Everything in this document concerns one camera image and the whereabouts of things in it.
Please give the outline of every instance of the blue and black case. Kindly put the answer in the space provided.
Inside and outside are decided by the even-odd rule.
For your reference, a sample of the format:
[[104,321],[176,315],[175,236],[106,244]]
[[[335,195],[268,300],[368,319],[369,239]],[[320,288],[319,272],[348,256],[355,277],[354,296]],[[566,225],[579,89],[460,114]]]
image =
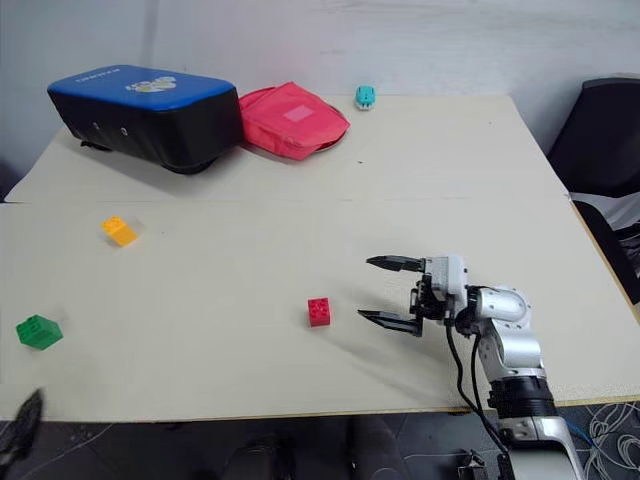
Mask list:
[[71,133],[103,150],[197,173],[244,139],[235,87],[224,80],[114,65],[47,89]]

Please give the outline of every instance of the green lego brick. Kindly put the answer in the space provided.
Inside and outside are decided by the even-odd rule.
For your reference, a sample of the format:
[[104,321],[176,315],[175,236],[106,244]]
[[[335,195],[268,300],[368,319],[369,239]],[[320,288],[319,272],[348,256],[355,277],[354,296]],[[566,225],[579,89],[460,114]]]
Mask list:
[[16,331],[21,343],[38,350],[44,350],[62,338],[58,324],[40,315],[27,318],[16,326]]

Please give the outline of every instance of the yellow lego brick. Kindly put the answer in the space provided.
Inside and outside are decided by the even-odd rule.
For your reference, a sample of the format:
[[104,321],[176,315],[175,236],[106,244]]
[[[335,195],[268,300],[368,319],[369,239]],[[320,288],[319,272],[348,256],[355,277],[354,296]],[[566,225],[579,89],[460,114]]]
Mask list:
[[138,238],[136,232],[134,232],[129,225],[124,223],[120,217],[111,217],[102,224],[102,229],[107,235],[109,235],[109,237],[111,237],[111,240],[121,247],[126,247]]

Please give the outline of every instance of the table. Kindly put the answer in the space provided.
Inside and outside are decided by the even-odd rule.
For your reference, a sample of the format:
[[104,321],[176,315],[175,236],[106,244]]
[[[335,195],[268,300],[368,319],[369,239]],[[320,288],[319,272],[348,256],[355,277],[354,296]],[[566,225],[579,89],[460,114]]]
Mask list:
[[[459,253],[473,283],[524,291],[559,403],[640,398],[634,314],[508,98],[330,101],[351,132],[295,165],[238,149],[180,177],[58,134],[0,208],[0,415],[36,385],[51,420],[462,406],[442,327],[357,315],[406,313],[416,277],[364,263],[380,254]],[[110,245],[111,215],[140,238]],[[310,329],[320,296],[332,325]],[[65,338],[20,345],[33,313]]]

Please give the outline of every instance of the red lego brick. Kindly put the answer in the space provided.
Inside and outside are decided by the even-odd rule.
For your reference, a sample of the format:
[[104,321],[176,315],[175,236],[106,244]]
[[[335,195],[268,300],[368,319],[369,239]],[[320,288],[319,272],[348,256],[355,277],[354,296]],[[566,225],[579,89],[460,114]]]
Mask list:
[[309,304],[309,323],[312,327],[320,327],[331,323],[328,298],[312,298]]

